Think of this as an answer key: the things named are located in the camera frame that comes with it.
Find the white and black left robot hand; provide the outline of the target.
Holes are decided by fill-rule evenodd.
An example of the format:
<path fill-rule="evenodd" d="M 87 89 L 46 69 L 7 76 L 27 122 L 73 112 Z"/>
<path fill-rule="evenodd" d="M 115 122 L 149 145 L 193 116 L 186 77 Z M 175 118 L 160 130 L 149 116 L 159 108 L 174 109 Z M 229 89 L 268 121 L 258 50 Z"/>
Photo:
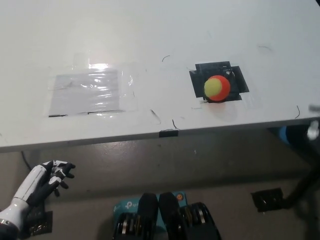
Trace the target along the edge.
<path fill-rule="evenodd" d="M 0 223 L 21 231 L 28 213 L 59 186 L 67 189 L 65 178 L 74 178 L 70 173 L 76 166 L 70 162 L 51 160 L 36 165 L 13 196 L 10 205 L 0 212 Z"/>

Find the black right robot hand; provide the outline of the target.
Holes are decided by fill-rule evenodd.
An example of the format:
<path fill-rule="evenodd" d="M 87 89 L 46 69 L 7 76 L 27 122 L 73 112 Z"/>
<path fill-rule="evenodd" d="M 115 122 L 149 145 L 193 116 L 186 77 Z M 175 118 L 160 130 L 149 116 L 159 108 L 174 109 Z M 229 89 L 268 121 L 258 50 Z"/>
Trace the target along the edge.
<path fill-rule="evenodd" d="M 317 114 L 320 113 L 319 105 L 310 104 L 308 106 L 308 109 L 310 112 L 317 113 Z M 307 129 L 307 138 L 310 141 L 314 141 L 319 137 L 319 135 L 320 135 L 320 121 L 313 120 Z"/>

